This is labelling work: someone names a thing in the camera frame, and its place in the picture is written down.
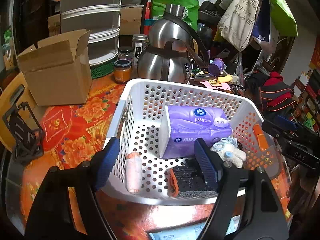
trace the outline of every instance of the blue gripper pad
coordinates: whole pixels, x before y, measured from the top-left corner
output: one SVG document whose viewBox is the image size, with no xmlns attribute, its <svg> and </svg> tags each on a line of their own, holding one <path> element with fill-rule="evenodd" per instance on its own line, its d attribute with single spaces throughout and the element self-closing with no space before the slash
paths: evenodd
<svg viewBox="0 0 320 240">
<path fill-rule="evenodd" d="M 286 119 L 285 117 L 283 117 L 281 115 L 277 115 L 274 118 L 273 123 L 286 131 L 295 132 L 297 130 L 297 125 L 294 122 Z"/>
<path fill-rule="evenodd" d="M 219 181 L 222 178 L 222 159 L 216 152 L 210 150 L 202 138 L 195 141 L 194 152 L 205 182 L 218 192 Z"/>
<path fill-rule="evenodd" d="M 105 148 L 97 152 L 91 160 L 91 169 L 93 180 L 93 187 L 95 190 L 102 188 L 112 171 L 112 167 L 120 152 L 120 140 L 112 137 Z"/>
</svg>

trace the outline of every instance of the cardboard carton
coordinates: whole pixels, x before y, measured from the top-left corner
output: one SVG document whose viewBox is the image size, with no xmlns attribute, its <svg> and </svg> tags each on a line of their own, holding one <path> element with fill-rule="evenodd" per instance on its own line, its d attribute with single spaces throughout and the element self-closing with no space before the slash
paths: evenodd
<svg viewBox="0 0 320 240">
<path fill-rule="evenodd" d="M 92 83 L 88 57 L 91 31 L 77 30 L 38 41 L 18 55 L 19 68 L 38 106 L 87 100 Z"/>
<path fill-rule="evenodd" d="M 60 34 L 60 14 L 48 17 L 49 37 Z"/>
<path fill-rule="evenodd" d="M 143 5 L 139 7 L 121 8 L 120 35 L 134 35 L 140 33 Z"/>
</svg>

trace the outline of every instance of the black jar lid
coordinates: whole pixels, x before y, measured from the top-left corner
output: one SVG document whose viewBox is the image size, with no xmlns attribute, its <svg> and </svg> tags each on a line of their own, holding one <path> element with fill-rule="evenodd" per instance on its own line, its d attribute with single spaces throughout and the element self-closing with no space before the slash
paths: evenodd
<svg viewBox="0 0 320 240">
<path fill-rule="evenodd" d="M 125 68 L 130 67 L 131 61 L 127 59 L 118 59 L 113 63 L 116 67 Z"/>
<path fill-rule="evenodd" d="M 133 52 L 133 47 L 122 46 L 118 48 L 118 51 L 121 53 L 130 53 L 130 52 Z"/>
</svg>

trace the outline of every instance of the tissue package logo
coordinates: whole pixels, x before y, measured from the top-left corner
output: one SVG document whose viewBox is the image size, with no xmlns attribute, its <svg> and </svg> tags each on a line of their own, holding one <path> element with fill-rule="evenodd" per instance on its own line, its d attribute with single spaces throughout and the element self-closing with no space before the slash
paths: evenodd
<svg viewBox="0 0 320 240">
<path fill-rule="evenodd" d="M 218 127 L 227 127 L 229 125 L 229 121 L 221 117 L 215 118 L 213 123 Z"/>
<path fill-rule="evenodd" d="M 181 142 L 182 139 L 181 139 L 181 138 L 175 138 L 173 141 L 174 141 L 174 142 Z"/>
<path fill-rule="evenodd" d="M 195 115 L 201 117 L 201 116 L 205 116 L 205 115 L 207 115 L 207 114 L 206 114 L 206 112 L 204 111 L 204 109 L 202 109 L 202 108 L 197 108 L 197 109 L 195 109 Z"/>
</svg>

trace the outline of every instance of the red floral tablecloth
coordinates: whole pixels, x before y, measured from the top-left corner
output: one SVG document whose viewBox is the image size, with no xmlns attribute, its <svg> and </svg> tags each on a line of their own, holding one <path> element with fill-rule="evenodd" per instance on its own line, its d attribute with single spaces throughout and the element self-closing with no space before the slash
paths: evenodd
<svg viewBox="0 0 320 240">
<path fill-rule="evenodd" d="M 93 81 L 86 104 L 47 109 L 41 120 L 46 133 L 44 155 L 32 161 L 23 174 L 20 205 L 24 223 L 39 186 L 51 166 L 73 168 L 84 160 L 90 160 L 95 152 L 102 149 L 123 89 L 124 85 L 116 84 L 111 74 Z M 285 213 L 288 202 L 286 191 L 289 187 L 286 180 L 283 170 L 272 181 Z M 76 228 L 85 233 L 74 189 L 69 188 L 69 195 Z M 102 212 L 120 240 L 147 240 L 147 232 L 150 230 L 203 221 L 213 208 L 213 204 L 150 206 L 113 199 L 102 191 L 96 195 Z"/>
</svg>

